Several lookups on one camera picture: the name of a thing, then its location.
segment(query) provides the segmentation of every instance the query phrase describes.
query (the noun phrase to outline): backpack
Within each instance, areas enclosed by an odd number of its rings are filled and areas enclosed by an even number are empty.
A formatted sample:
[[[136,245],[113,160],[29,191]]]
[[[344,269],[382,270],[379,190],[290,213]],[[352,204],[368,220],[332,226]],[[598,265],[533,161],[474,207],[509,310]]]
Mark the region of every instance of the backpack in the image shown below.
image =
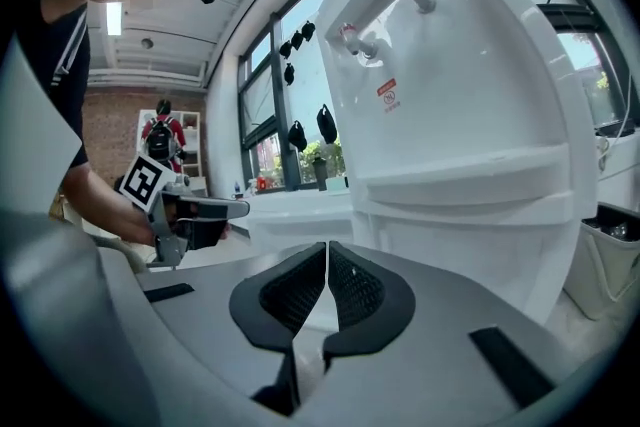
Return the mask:
[[[168,161],[176,154],[176,141],[170,126],[172,121],[173,118],[164,121],[157,118],[151,120],[151,130],[145,139],[145,146],[147,155],[153,160]]]

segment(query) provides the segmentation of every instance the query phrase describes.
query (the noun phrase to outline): brick wall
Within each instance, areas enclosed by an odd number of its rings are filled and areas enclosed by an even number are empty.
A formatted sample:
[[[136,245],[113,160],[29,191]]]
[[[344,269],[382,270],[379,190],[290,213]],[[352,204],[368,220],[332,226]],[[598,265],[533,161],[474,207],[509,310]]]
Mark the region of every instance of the brick wall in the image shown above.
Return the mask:
[[[205,95],[168,94],[155,88],[89,88],[82,109],[84,143],[91,167],[108,184],[126,173],[135,155],[140,110],[155,109],[161,98],[170,100],[173,110],[200,112],[202,172],[208,176]]]

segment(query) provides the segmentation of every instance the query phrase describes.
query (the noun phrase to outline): ceiling light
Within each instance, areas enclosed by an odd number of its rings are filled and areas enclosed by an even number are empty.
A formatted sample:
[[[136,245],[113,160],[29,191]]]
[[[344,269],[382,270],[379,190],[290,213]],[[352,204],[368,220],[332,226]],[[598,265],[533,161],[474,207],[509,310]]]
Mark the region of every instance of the ceiling light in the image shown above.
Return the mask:
[[[107,2],[107,34],[122,35],[122,2]]]

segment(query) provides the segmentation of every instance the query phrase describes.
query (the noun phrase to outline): person with red backpack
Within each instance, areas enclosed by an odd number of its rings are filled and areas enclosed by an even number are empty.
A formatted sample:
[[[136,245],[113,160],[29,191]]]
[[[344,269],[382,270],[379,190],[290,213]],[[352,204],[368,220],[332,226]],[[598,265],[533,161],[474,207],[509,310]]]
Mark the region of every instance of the person with red backpack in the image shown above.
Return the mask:
[[[182,125],[171,117],[169,100],[160,100],[156,106],[156,113],[158,116],[147,121],[142,130],[145,152],[156,162],[176,173],[182,173],[182,165],[178,159],[184,158],[185,152],[182,148],[187,144]]]

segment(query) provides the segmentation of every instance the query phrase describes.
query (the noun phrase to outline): red warning sticker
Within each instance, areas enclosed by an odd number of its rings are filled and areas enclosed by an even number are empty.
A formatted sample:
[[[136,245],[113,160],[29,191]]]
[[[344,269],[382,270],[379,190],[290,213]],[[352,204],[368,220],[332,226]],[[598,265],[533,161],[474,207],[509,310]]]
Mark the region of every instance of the red warning sticker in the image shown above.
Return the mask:
[[[378,96],[382,96],[391,88],[396,87],[396,79],[391,79],[389,82],[385,82],[382,86],[378,88]]]

